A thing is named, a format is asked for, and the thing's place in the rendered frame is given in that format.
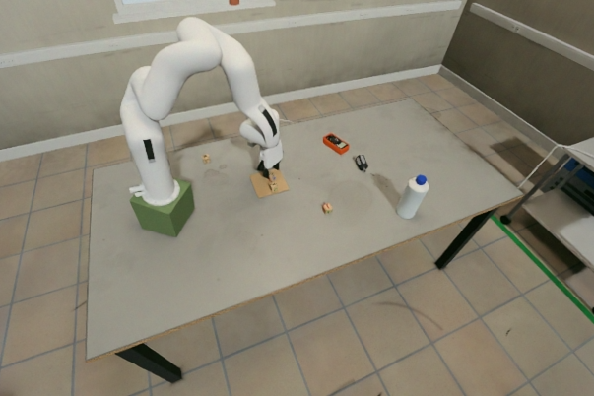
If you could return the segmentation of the orange pocket multimeter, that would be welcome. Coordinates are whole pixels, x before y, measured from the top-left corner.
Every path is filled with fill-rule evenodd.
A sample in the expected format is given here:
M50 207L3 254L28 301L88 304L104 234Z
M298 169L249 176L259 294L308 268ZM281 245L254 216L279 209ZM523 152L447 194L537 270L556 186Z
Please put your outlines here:
M330 133L323 137L323 143L329 148L342 155L349 150L350 145L338 138L334 134Z

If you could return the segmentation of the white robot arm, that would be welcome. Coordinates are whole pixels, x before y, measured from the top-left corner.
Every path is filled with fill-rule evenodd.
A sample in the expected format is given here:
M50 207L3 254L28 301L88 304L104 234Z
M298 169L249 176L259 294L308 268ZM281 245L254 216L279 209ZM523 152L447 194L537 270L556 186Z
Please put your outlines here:
M142 179L130 192L141 191L135 196L155 206L169 204L179 195L157 120L170 115L189 77L220 64L235 106L249 117L239 127L247 145L270 149L280 143L279 114L260 96L252 59L240 43L197 18L182 20L177 38L179 43L161 50L151 67L133 73L120 106L127 144Z

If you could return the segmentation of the tan square mat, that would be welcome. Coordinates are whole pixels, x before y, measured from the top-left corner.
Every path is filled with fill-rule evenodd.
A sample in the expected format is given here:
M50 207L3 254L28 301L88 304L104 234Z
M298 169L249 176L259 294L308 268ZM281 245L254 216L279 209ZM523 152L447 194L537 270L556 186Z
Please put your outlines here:
M256 174L252 174L249 175L251 182L254 186L254 189L256 191L256 194L258 196L258 198L262 198L265 196L269 196L272 194L276 194L276 193L280 193L283 191L287 191L290 190L286 181L284 180L280 170L276 170L276 169L271 169L268 170L269 172L272 171L274 173L276 173L276 179L273 181L278 184L279 186L279 190L272 192L269 188L269 183L272 183L271 181L269 181L266 177L263 176L263 172L260 173L256 173Z

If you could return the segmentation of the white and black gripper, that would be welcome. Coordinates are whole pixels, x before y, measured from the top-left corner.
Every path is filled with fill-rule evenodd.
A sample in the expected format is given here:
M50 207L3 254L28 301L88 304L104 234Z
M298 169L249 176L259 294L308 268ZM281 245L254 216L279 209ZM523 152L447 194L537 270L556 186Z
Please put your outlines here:
M280 159L283 157L283 150L281 140L277 147L275 148L265 148L260 147L259 149L259 162L260 165L257 170L263 172L263 176L269 179L269 171L268 169L273 167L276 170L280 169ZM264 168L266 167L266 169Z

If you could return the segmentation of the white bottle with blue cap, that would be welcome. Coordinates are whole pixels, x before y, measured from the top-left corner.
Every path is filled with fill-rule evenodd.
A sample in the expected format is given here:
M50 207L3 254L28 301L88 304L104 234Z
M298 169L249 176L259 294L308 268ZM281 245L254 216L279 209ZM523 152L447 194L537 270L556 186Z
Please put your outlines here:
M411 178L396 207L397 214L404 219L412 218L428 190L429 185L425 176L418 175L417 178Z

